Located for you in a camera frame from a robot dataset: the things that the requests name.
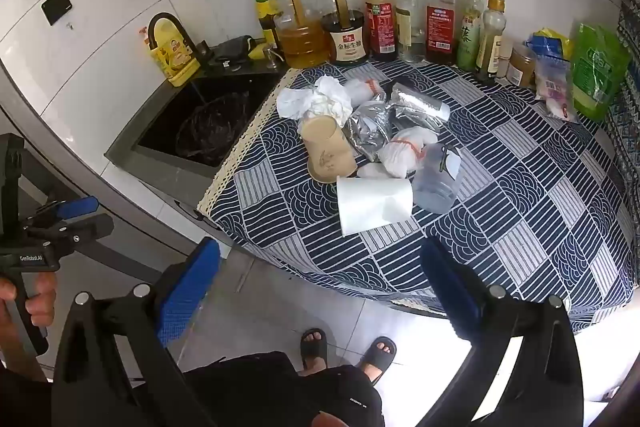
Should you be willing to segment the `person's left forearm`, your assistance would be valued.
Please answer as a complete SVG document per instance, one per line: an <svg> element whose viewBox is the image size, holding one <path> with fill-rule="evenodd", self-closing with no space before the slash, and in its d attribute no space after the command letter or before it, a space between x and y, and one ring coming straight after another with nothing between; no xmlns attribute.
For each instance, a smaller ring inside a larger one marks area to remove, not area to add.
<svg viewBox="0 0 640 427"><path fill-rule="evenodd" d="M6 367L10 371L32 381L39 381L40 383L48 381L37 358L25 350L20 336L16 332L2 329L0 346L4 361L6 361Z"/></svg>

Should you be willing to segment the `person's left hand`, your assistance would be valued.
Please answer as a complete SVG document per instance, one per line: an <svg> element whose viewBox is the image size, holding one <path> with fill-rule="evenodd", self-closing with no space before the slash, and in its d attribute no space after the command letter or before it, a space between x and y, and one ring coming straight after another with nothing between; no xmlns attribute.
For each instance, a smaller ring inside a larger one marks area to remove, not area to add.
<svg viewBox="0 0 640 427"><path fill-rule="evenodd" d="M54 304L58 279L54 272L39 272L35 278L35 294L26 300L25 308L32 324L37 327L49 327L54 320ZM13 303L17 295L12 282L1 279L1 344L17 343L18 332L6 309L7 303Z"/></svg>

